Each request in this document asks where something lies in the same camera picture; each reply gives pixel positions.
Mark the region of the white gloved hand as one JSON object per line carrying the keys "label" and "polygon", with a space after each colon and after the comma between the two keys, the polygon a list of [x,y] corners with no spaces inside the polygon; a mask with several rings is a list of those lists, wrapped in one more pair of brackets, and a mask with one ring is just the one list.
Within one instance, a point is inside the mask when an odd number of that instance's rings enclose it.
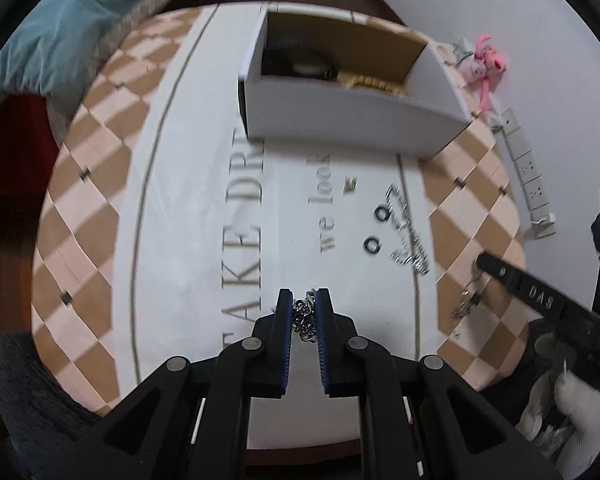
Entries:
{"label": "white gloved hand", "polygon": [[543,374],[531,388],[516,425],[528,441],[540,434],[551,405],[573,426],[553,463],[562,478],[578,478],[600,454],[600,392],[571,372],[560,373],[555,380],[550,373]]}

